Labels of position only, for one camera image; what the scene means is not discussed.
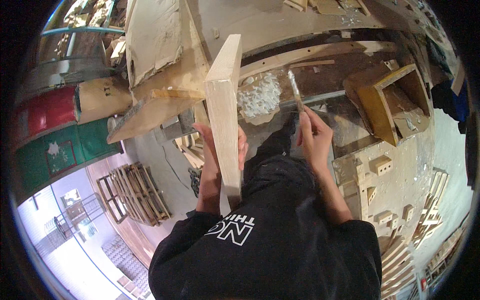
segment wooden board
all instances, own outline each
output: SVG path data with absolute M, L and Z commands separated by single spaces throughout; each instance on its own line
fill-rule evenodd
M 166 67 L 136 86 L 132 91 L 137 99 L 146 96 L 152 89 L 196 91 L 204 95 L 203 81 L 210 65 L 205 58 L 202 43 L 185 0 L 180 0 L 181 44 L 180 61 Z
M 347 12 L 335 0 L 309 0 L 309 2 L 320 14 L 347 14 Z
M 205 78 L 205 95 L 216 154 L 230 208 L 240 202 L 238 162 L 237 87 L 241 61 L 241 37 L 230 35 Z
M 202 99 L 201 93 L 193 91 L 152 90 L 118 121 L 108 135 L 107 143 L 145 134 Z
M 128 83 L 116 77 L 99 78 L 78 85 L 80 98 L 79 124 L 123 114 L 132 106 Z
M 277 54 L 263 60 L 258 60 L 256 62 L 241 67 L 240 79 L 302 60 L 345 53 L 364 53 L 379 51 L 395 52 L 396 45 L 392 42 L 358 41 L 324 44 L 297 49 Z
M 179 1 L 143 0 L 133 7 L 125 36 L 130 88 L 180 58 L 182 28 Z

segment dark fabric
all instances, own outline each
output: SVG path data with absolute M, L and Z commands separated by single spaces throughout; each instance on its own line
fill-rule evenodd
M 320 217 L 308 168 L 282 155 L 287 133 L 272 134 L 264 143 L 272 148 L 257 150 L 262 160 L 246 164 L 239 209 L 223 219 L 196 212 L 158 245 L 149 270 L 156 299 L 380 298 L 373 226 Z

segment wooden pallet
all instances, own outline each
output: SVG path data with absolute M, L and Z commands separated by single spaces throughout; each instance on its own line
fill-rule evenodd
M 434 168 L 433 170 L 435 171 L 435 177 L 433 178 L 429 195 L 425 201 L 420 221 L 412 237 L 415 249 L 418 249 L 423 241 L 431 237 L 443 224 L 442 217 L 438 213 L 438 204 L 445 193 L 450 175 L 440 169 Z
M 397 236 L 382 255 L 381 299 L 395 295 L 415 280 L 411 253 L 405 245 L 405 239 Z
M 113 195 L 116 192 L 114 198 L 119 198 L 128 215 L 133 220 L 148 226 L 156 226 L 159 225 L 160 221 L 171 218 L 150 175 L 142 164 L 123 165 L 110 171 L 108 178 L 111 182 L 109 194 Z M 110 202 L 111 199 L 107 201 L 102 188 L 100 188 L 100 191 L 103 201 L 105 203 Z M 108 211 L 117 222 L 118 218 L 111 206 L 106 206 L 107 209 L 110 207 Z

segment wooden block with holes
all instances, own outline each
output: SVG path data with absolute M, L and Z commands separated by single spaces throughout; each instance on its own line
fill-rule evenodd
M 396 229 L 398 227 L 398 221 L 399 221 L 398 215 L 393 214 L 392 219 L 387 222 L 387 226 L 390 227 L 392 230 Z
M 375 221 L 378 223 L 378 225 L 383 225 L 389 221 L 392 220 L 392 212 L 389 210 L 386 210 L 382 213 L 379 213 L 378 215 L 375 216 Z
M 370 169 L 378 176 L 381 176 L 393 169 L 393 161 L 389 157 L 382 155 L 370 162 Z
M 402 219 L 404 219 L 405 221 L 410 221 L 413 217 L 413 205 L 411 204 L 407 204 L 405 205 L 405 207 L 403 208 L 403 217 Z
M 377 187 L 371 186 L 367 188 L 367 198 L 368 198 L 368 205 L 372 203 L 372 200 L 375 198 L 375 195 L 377 194 Z

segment hand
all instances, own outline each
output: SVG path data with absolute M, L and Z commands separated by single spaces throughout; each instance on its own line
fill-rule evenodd
M 202 170 L 202 173 L 208 172 L 211 174 L 220 174 L 220 165 L 218 164 L 218 157 L 216 156 L 215 143 L 213 140 L 212 129 L 207 125 L 201 123 L 194 123 L 192 125 L 204 140 L 204 157 L 205 164 Z M 243 170 L 245 165 L 245 157 L 248 151 L 247 136 L 243 132 L 242 128 L 239 126 L 239 169 Z
M 297 146 L 302 146 L 303 155 L 315 175 L 321 177 L 328 171 L 328 152 L 332 143 L 333 130 L 306 106 L 300 113 L 300 133 Z

